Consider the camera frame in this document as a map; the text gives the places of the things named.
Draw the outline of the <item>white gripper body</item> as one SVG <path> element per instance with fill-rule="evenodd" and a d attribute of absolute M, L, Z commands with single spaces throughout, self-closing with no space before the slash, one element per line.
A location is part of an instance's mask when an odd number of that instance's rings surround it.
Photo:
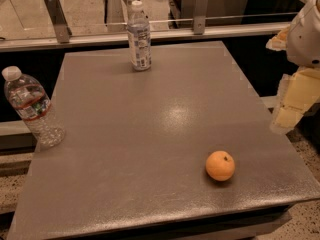
<path fill-rule="evenodd" d="M 310 68 L 320 67 L 320 0 L 308 0 L 294 17 L 287 34 L 287 59 Z"/>

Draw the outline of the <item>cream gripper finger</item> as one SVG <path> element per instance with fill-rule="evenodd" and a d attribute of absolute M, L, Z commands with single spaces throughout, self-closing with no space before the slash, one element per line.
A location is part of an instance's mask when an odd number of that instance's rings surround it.
<path fill-rule="evenodd" d="M 284 74 L 278 86 L 270 130 L 287 134 L 319 98 L 319 68 L 299 67 L 292 76 Z"/>
<path fill-rule="evenodd" d="M 285 51 L 287 49 L 287 35 L 289 26 L 282 29 L 275 36 L 268 40 L 266 48 L 273 51 Z"/>

